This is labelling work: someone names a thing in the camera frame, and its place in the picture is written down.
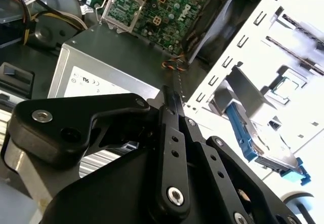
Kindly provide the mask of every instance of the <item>yellow wire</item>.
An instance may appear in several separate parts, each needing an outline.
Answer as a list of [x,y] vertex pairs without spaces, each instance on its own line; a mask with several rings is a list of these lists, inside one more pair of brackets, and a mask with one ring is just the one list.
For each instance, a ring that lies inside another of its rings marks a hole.
[[[64,19],[63,17],[60,17],[56,14],[53,14],[53,13],[47,13],[47,14],[43,14],[45,16],[49,16],[49,17],[53,17],[53,18],[56,18],[56,19],[59,19],[59,20],[63,20],[67,23],[69,23],[70,25],[72,25],[73,27],[75,27],[76,29],[80,30],[80,27],[76,26],[75,24],[73,24],[71,21],[69,21],[68,19]],[[32,20],[34,20],[36,18],[37,14],[33,15],[31,17]]]
[[25,36],[24,36],[24,45],[26,45],[27,40],[28,40],[28,36],[29,36],[29,29],[25,30]]

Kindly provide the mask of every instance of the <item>bolt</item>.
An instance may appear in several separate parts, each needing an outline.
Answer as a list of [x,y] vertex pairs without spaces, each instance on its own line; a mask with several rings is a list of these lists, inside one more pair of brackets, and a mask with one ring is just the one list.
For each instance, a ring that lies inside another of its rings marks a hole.
[[216,143],[217,143],[217,145],[219,145],[219,146],[223,146],[223,142],[221,142],[219,139],[216,139]]
[[53,120],[52,114],[45,110],[36,110],[31,114],[31,117],[40,123],[48,123]]
[[234,219],[237,224],[248,224],[247,220],[240,213],[236,212],[234,214]]
[[174,115],[174,111],[172,111],[171,109],[168,109],[168,108],[167,108],[167,111],[168,111],[170,114]]
[[136,99],[136,103],[139,104],[140,106],[145,106],[145,103],[143,102],[142,99]]
[[168,189],[168,198],[176,206],[181,206],[184,202],[182,193],[175,187],[170,187]]
[[292,217],[288,216],[287,219],[291,224],[297,224],[297,222]]
[[191,126],[196,126],[196,123],[194,122],[194,120],[189,119],[188,122],[190,123]]

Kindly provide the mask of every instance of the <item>cable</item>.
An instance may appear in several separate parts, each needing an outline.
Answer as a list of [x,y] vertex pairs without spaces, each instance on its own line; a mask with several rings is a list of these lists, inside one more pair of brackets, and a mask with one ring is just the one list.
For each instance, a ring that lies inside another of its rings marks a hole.
[[184,63],[180,58],[184,57],[184,53],[181,53],[179,56],[169,59],[167,61],[164,61],[162,63],[163,68],[168,68],[172,70],[178,70],[178,71],[186,71],[187,69],[184,67],[180,67],[178,62]]
[[80,27],[76,26],[75,24],[73,24],[71,21],[69,21],[68,19],[64,19],[62,18],[61,16],[58,16],[56,14],[52,14],[52,13],[47,13],[47,14],[44,14],[45,16],[49,16],[49,17],[54,17],[56,19],[59,19],[59,20],[63,20],[65,21],[66,23],[70,24],[71,26],[73,26],[74,28],[76,28],[77,30],[80,30]]
[[76,22],[78,22],[84,29],[88,29],[87,25],[76,15],[73,14],[69,14],[63,11],[58,11],[55,9],[52,9],[51,7],[49,7],[48,5],[46,5],[43,1],[41,0],[36,0],[36,3],[38,3],[40,6],[42,6],[44,9],[50,11],[51,13],[57,15],[57,16],[62,16],[62,18],[66,18],[65,16],[72,18],[73,20],[75,20]]
[[82,27],[85,30],[88,29],[87,25],[79,17],[77,17],[76,15],[66,13],[66,12],[63,12],[63,11],[58,11],[58,12],[60,12],[62,15],[65,15],[65,16],[68,16],[68,17],[70,17],[72,19],[75,19],[76,21],[78,21],[78,23],[80,23],[80,25],[82,25]]
[[19,0],[19,1],[20,1],[21,5],[23,6],[23,10],[24,10],[24,14],[25,14],[25,19],[23,20],[23,22],[26,24],[26,26],[25,26],[25,31],[24,31],[24,35],[23,35],[23,45],[26,45],[28,36],[29,36],[30,12],[29,12],[29,9],[28,9],[27,5],[25,4],[24,0]]

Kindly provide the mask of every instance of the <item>blue drive rail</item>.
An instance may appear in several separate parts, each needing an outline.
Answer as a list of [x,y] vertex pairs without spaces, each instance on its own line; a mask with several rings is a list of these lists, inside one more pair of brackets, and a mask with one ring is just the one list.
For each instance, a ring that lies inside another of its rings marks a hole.
[[284,162],[282,159],[278,159],[278,157],[273,157],[271,155],[271,142],[268,143],[270,148],[266,147],[269,149],[267,154],[258,149],[256,141],[261,140],[260,136],[257,135],[256,131],[253,131],[254,125],[247,117],[242,115],[243,112],[238,110],[238,106],[240,105],[232,103],[228,106],[225,113],[228,115],[230,123],[233,127],[237,143],[248,162],[255,161],[263,166],[266,166],[273,171],[278,172],[282,178],[289,181],[296,182],[300,180],[301,185],[306,185],[307,183],[311,182],[310,175],[302,166],[303,161],[300,158],[295,158],[292,153],[290,155],[289,162]]

